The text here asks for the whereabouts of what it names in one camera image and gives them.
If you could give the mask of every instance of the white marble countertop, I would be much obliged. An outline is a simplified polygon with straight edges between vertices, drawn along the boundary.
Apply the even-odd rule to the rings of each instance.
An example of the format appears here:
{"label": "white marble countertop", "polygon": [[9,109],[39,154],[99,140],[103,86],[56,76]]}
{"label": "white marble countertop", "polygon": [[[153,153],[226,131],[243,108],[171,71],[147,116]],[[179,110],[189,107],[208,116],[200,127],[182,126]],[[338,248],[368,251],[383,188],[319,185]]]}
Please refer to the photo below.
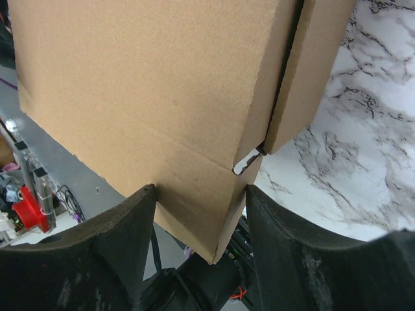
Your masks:
{"label": "white marble countertop", "polygon": [[415,229],[414,57],[415,2],[358,0],[316,119],[255,184],[342,235]]}

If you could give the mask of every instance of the box flap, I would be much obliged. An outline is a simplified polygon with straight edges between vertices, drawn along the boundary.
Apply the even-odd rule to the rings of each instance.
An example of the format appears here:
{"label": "box flap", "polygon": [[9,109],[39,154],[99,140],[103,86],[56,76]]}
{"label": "box flap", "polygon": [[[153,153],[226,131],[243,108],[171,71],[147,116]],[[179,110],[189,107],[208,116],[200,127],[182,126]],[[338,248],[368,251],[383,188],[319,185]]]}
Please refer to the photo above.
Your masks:
{"label": "box flap", "polygon": [[265,140],[273,154],[317,112],[355,0],[305,0]]}

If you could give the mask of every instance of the wire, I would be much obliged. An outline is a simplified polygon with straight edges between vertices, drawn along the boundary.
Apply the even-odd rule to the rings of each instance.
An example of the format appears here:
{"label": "wire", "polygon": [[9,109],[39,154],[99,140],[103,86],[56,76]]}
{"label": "wire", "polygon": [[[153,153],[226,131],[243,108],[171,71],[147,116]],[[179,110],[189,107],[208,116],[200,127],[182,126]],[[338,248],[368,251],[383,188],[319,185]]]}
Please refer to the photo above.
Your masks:
{"label": "wire", "polygon": [[161,272],[163,268],[161,267],[160,250],[158,248],[157,235],[156,230],[154,230],[154,226],[151,231],[151,248],[153,249],[153,259],[156,271]]}
{"label": "wire", "polygon": [[59,201],[61,201],[62,203],[65,203],[65,207],[68,213],[78,223],[84,222],[86,220],[84,216],[84,212],[82,211],[77,199],[73,196],[73,193],[69,190],[69,187],[67,185],[60,186],[58,190],[55,192],[55,195],[59,199]]}
{"label": "wire", "polygon": [[18,90],[18,87],[10,82],[6,81],[5,79],[0,78],[0,82],[3,83],[5,86],[9,87],[10,89]]}
{"label": "wire", "polygon": [[1,19],[1,21],[3,22],[3,24],[5,25],[5,26],[7,26],[7,24],[6,24],[6,21],[5,21],[5,18],[3,17],[3,14],[0,12],[0,19]]}
{"label": "wire", "polygon": [[186,246],[186,250],[185,250],[185,255],[186,255],[186,260],[189,259],[192,256],[192,249],[189,246]]}
{"label": "wire", "polygon": [[246,295],[246,293],[248,292],[248,290],[244,290],[243,288],[242,288],[242,286],[240,286],[239,287],[239,294],[235,294],[235,295],[232,295],[231,297],[230,297],[230,299],[238,299],[238,300],[242,300],[243,299],[243,297]]}

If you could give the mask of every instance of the black cable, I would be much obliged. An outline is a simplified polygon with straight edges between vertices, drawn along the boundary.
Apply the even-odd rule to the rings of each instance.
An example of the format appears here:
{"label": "black cable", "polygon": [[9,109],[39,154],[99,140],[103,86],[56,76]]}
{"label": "black cable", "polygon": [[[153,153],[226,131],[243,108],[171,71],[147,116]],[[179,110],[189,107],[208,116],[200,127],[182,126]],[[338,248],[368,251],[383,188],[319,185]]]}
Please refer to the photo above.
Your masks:
{"label": "black cable", "polygon": [[[61,192],[64,200],[61,200],[58,197],[58,193]],[[78,200],[73,196],[73,193],[69,190],[69,187],[67,185],[62,185],[58,188],[58,190],[55,192],[56,197],[63,203],[66,203],[67,210],[72,214],[77,214],[79,216],[79,219],[81,222],[84,222],[85,216],[84,212],[82,211]]]}
{"label": "black cable", "polygon": [[163,268],[161,267],[160,250],[158,248],[157,235],[156,230],[154,230],[154,226],[151,231],[151,247],[153,249],[153,259],[156,271],[161,272]]}
{"label": "black cable", "polygon": [[[5,21],[7,12],[7,1],[0,0],[0,14]],[[9,33],[2,21],[0,21],[0,65],[3,67],[16,69],[13,35]]]}

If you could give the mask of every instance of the corrugated cardboard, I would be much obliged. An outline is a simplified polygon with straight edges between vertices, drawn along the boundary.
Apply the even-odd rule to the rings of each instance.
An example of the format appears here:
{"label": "corrugated cardboard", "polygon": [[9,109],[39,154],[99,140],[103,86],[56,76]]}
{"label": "corrugated cardboard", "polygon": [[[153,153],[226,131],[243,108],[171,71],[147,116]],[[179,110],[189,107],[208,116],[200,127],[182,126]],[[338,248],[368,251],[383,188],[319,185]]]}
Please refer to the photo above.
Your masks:
{"label": "corrugated cardboard", "polygon": [[0,169],[12,162],[14,162],[13,152],[0,134]]}
{"label": "corrugated cardboard", "polygon": [[275,153],[316,115],[355,0],[305,0],[265,141]]}
{"label": "corrugated cardboard", "polygon": [[261,159],[232,168],[265,140],[299,4],[14,0],[21,109],[121,194],[155,183],[157,223],[216,262]]}

